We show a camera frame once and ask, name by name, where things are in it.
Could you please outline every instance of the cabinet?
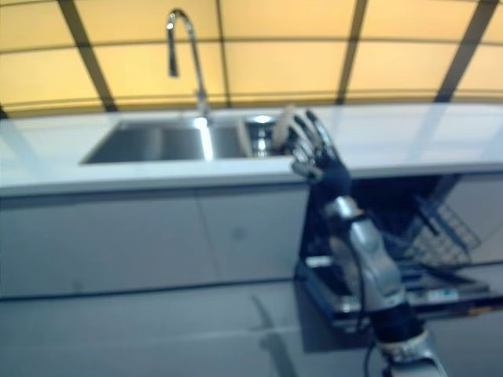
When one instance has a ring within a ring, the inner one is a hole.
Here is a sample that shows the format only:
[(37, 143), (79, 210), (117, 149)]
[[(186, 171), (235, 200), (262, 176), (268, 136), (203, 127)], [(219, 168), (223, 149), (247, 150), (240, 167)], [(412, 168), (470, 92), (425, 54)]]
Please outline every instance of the cabinet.
[(308, 192), (298, 185), (197, 193), (223, 281), (292, 277)]
[(4, 199), (0, 248), (3, 297), (217, 280), (191, 193)]

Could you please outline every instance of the window pane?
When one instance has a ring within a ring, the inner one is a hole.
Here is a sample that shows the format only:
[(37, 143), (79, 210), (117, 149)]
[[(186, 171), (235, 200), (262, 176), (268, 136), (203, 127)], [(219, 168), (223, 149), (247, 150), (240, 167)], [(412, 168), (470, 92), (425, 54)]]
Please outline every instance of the window pane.
[(279, 94), (263, 94), (263, 95), (235, 95), (231, 94), (230, 99), (232, 102), (300, 102), (303, 101), (320, 101), (320, 102), (330, 102), (336, 99), (336, 92), (322, 92), (322, 93), (279, 93)]
[[(183, 9), (197, 38), (217, 38), (215, 1), (208, 0), (77, 0), (75, 2), (92, 43), (160, 40), (166, 38), (167, 14)], [(183, 23), (177, 38), (186, 38)]]
[(344, 42), (227, 42), (232, 94), (336, 92)]
[[(200, 43), (199, 53), (208, 94), (223, 94), (222, 62), (218, 43)], [(180, 76), (167, 75), (167, 48), (164, 44), (102, 46), (94, 51), (105, 79), (121, 104), (127, 97), (190, 97), (196, 76), (189, 43), (177, 46)]]
[[(210, 95), (207, 97), (210, 106), (219, 107), (219, 105), (224, 104), (225, 97), (218, 95)], [(131, 97), (131, 98), (121, 98), (118, 104), (119, 110), (139, 110), (139, 109), (169, 109), (169, 108), (180, 108), (187, 107), (194, 109), (196, 107), (196, 97), (195, 96), (169, 96), (169, 97)]]
[(0, 101), (97, 100), (77, 49), (0, 55)]
[(85, 108), (96, 106), (101, 108), (101, 101), (98, 98), (83, 98), (82, 100), (54, 100), (47, 102), (19, 102), (16, 104), (7, 104), (4, 107), (9, 112), (25, 112), (28, 110), (45, 110), (48, 108)]
[(73, 45), (72, 35), (56, 2), (0, 9), (0, 51)]
[(347, 37), (354, 0), (222, 0), (224, 36)]
[(347, 94), (348, 99), (386, 99), (386, 98), (432, 98), (436, 90), (352, 90)]
[(99, 100), (76, 102), (51, 102), (47, 104), (29, 104), (25, 106), (7, 105), (4, 107), (9, 118), (24, 118), (28, 116), (70, 115), (103, 112)]
[(39, 1), (40, 0), (0, 0), (0, 5), (18, 4), (20, 2), (39, 2)]
[(503, 97), (503, 47), (479, 46), (461, 78), (456, 96)]
[(445, 0), (371, 0), (363, 38), (433, 38), (461, 40), (476, 2)]
[(503, 43), (503, 5), (499, 5), (487, 26), (482, 42)]
[(456, 50), (455, 44), (360, 42), (348, 97), (362, 90), (434, 94)]

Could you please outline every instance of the chrome faucet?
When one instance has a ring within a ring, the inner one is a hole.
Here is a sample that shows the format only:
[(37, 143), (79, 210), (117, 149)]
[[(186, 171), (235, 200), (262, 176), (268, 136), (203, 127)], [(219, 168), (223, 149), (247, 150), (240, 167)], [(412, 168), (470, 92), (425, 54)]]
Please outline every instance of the chrome faucet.
[(167, 30), (167, 48), (168, 48), (168, 64), (169, 64), (169, 76), (178, 77), (178, 65), (176, 62), (176, 52), (174, 51), (174, 23), (177, 18), (182, 18), (185, 30), (189, 36), (190, 46), (192, 49), (192, 55), (194, 59), (194, 68), (196, 69), (196, 80), (197, 80), (197, 110), (200, 112), (201, 116), (208, 118), (210, 107), (207, 104), (206, 90), (203, 84), (203, 74), (201, 72), (201, 66), (199, 63), (199, 56), (197, 54), (196, 46), (196, 34), (194, 32), (194, 27), (190, 22), (187, 15), (181, 9), (173, 9), (169, 16), (167, 17), (166, 30)]

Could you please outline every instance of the white cabinet door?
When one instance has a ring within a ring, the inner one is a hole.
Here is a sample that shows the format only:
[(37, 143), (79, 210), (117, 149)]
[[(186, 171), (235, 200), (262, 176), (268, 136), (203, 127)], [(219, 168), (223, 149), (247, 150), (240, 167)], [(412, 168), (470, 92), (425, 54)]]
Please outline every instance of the white cabinet door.
[(446, 202), (482, 241), (473, 261), (503, 259), (503, 174), (464, 176)]
[(193, 196), (93, 196), (0, 212), (3, 296), (216, 281)]
[(72, 199), (3, 199), (0, 295), (70, 294), (85, 255)]
[(222, 188), (198, 196), (224, 281), (293, 276), (308, 187)]

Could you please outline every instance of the wire rack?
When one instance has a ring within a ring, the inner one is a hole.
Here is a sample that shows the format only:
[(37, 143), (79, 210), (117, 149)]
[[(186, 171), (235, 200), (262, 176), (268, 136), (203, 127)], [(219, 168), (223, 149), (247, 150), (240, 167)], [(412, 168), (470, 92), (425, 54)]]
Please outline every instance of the wire rack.
[(470, 264), (472, 251), (480, 245), (475, 232), (448, 204), (420, 197), (415, 201), (417, 215), (405, 233), (382, 229), (390, 253), (432, 267)]

